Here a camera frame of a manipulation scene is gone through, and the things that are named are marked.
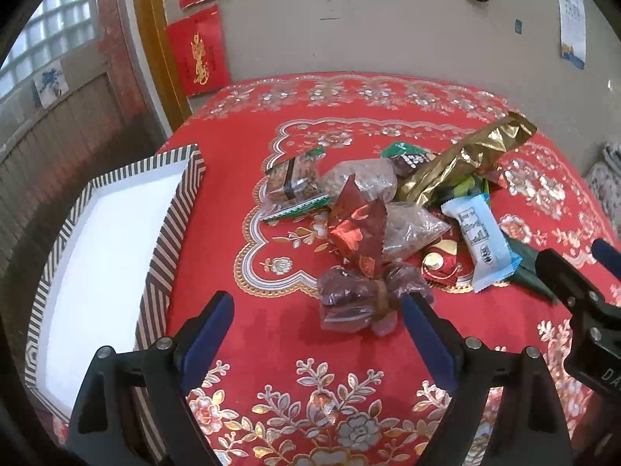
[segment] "glass block window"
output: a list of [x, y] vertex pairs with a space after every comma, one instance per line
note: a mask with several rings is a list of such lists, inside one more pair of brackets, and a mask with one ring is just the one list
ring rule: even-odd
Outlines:
[[94, 38], [91, 0], [43, 0], [0, 68], [0, 98], [34, 71]]

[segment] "blue snack package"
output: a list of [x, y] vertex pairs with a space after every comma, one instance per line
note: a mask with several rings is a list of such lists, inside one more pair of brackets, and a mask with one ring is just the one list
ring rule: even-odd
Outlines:
[[522, 261], [509, 248], [487, 205], [488, 199], [487, 194], [464, 196], [447, 201], [441, 207], [443, 214], [457, 219], [460, 224], [474, 262], [474, 292], [510, 277]]

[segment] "red tablecloth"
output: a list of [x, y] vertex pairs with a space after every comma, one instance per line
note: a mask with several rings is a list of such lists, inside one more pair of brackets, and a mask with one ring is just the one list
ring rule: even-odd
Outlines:
[[[327, 214], [260, 223], [265, 168], [317, 146], [327, 151], [324, 171], [378, 156], [398, 139], [438, 153], [508, 108], [476, 88], [411, 77], [287, 76], [224, 89], [167, 142], [198, 142], [208, 167], [179, 259], [168, 333], [199, 314], [216, 290], [235, 298], [217, 364], [189, 397], [224, 464], [411, 462], [449, 401], [402, 325], [381, 339], [320, 329], [314, 283], [338, 262], [325, 250]], [[493, 194], [494, 214], [514, 238], [562, 253], [614, 301], [619, 283], [590, 253], [595, 238], [613, 240], [609, 223], [540, 130], [501, 160], [512, 180]], [[459, 285], [434, 290], [435, 311], [490, 347], [538, 347], [572, 431], [588, 391], [563, 370], [571, 343], [565, 309], [514, 285], [464, 292], [467, 275]], [[490, 392], [470, 464], [480, 462], [500, 394]], [[330, 402], [340, 408], [334, 422], [319, 409]]]

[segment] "screw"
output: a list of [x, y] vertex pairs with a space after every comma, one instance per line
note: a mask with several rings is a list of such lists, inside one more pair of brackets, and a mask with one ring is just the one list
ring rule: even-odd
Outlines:
[[106, 357], [108, 357], [111, 353], [113, 353], [113, 348], [112, 347], [108, 347], [107, 345], [105, 347], [101, 347], [98, 351], [97, 351], [97, 357], [99, 357], [100, 359], [105, 359]]
[[592, 327], [591, 329], [589, 329], [589, 334], [591, 335], [591, 338], [593, 338], [596, 342], [602, 339], [602, 333], [597, 327]]
[[173, 339], [164, 336], [163, 338], [157, 340], [156, 345], [160, 350], [168, 350], [173, 345]]
[[469, 348], [474, 348], [474, 350], [476, 350], [477, 348], [480, 348], [481, 345], [481, 341], [474, 336], [469, 336], [468, 338], [466, 338], [466, 346]]
[[536, 347], [526, 347], [526, 354], [533, 359], [537, 359], [541, 355], [541, 352], [539, 352], [539, 349]]

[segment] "table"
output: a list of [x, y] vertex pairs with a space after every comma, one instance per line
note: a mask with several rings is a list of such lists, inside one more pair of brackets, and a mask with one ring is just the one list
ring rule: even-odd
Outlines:
[[[223, 464], [362, 466], [420, 455], [449, 396], [435, 387], [402, 324], [395, 333], [322, 331], [314, 283], [338, 263], [327, 213], [261, 223], [263, 171], [317, 146], [322, 171], [378, 156], [398, 139], [440, 152], [502, 117], [510, 103], [474, 87], [377, 74], [283, 76], [225, 88], [164, 149], [197, 142], [207, 172], [179, 258], [168, 313], [173, 335], [218, 289], [235, 299], [234, 323], [215, 366], [189, 405]], [[503, 157], [506, 191], [492, 196], [502, 229], [536, 249], [552, 247], [596, 283], [608, 301], [621, 286], [590, 253], [614, 235], [600, 207], [540, 129]], [[490, 347], [539, 348], [557, 384], [570, 433], [590, 391], [569, 377], [568, 313], [514, 285], [479, 294], [434, 289], [435, 311], [463, 336]], [[490, 391], [468, 464], [478, 464], [498, 410]], [[336, 404], [336, 421], [322, 408]]]

